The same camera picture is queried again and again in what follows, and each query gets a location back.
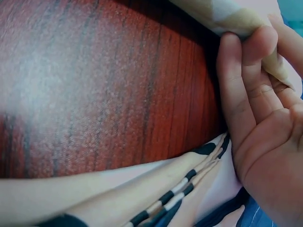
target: blue fabric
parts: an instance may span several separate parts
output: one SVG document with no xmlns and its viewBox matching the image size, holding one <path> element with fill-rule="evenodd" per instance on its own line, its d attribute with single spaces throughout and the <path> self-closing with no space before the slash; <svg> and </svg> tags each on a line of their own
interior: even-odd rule
<svg viewBox="0 0 303 227">
<path fill-rule="evenodd" d="M 250 197 L 237 227 L 276 227 L 277 225 L 267 216 L 260 206 Z"/>
</svg>

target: wooden table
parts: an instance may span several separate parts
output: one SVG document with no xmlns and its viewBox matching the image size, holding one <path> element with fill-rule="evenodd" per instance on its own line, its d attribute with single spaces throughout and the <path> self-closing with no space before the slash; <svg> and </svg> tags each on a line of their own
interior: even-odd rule
<svg viewBox="0 0 303 227">
<path fill-rule="evenodd" d="M 155 0 L 0 2 L 0 177 L 178 156 L 225 130 L 218 38 Z"/>
</svg>

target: cloth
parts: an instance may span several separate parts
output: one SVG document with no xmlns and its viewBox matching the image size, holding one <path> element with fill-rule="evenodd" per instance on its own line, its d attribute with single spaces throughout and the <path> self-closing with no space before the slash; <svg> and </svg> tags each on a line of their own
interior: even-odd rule
<svg viewBox="0 0 303 227">
<path fill-rule="evenodd" d="M 209 217 L 207 226 L 234 226 L 248 195 L 233 168 L 230 137 L 223 134 L 99 197 L 103 227 L 190 227 L 204 226 L 199 223 Z"/>
<path fill-rule="evenodd" d="M 170 0 L 198 22 L 218 35 L 234 32 L 245 39 L 256 29 L 271 23 L 268 14 L 281 12 L 277 0 Z M 277 53 L 277 49 L 262 61 L 265 71 L 284 84 L 302 93 L 300 77 L 293 67 Z"/>
</svg>

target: fabric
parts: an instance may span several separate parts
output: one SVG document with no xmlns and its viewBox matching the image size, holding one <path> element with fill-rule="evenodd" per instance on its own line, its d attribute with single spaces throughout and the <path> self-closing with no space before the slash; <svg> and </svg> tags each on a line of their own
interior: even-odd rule
<svg viewBox="0 0 303 227">
<path fill-rule="evenodd" d="M 38 224 L 37 227 L 88 227 L 84 222 L 68 214 L 53 218 L 47 222 Z"/>
<path fill-rule="evenodd" d="M 271 23 L 268 14 L 281 16 L 277 0 L 170 0 L 218 35 L 234 32 L 245 39 L 257 28 Z M 277 53 L 262 61 L 265 71 L 301 95 L 300 77 L 293 67 Z"/>
</svg>

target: finger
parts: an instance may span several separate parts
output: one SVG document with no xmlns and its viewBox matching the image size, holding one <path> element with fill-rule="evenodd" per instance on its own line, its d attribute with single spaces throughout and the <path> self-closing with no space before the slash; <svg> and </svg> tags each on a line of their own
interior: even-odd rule
<svg viewBox="0 0 303 227">
<path fill-rule="evenodd" d="M 303 38 L 293 29 L 283 24 L 276 16 L 268 16 L 272 26 L 277 31 L 278 52 L 285 57 L 298 74 L 303 77 Z"/>
<path fill-rule="evenodd" d="M 271 27 L 258 29 L 242 47 L 242 78 L 256 123 L 273 111 L 283 108 L 272 89 L 268 74 L 261 71 L 261 61 L 270 55 L 277 44 L 277 33 Z"/>
<path fill-rule="evenodd" d="M 273 76 L 270 76 L 270 81 L 284 108 L 290 109 L 296 104 L 303 104 L 303 100 L 290 87 L 281 83 Z"/>
<path fill-rule="evenodd" d="M 223 112 L 235 150 L 256 126 L 241 77 L 241 51 L 236 35 L 225 34 L 221 38 L 217 71 Z"/>
</svg>

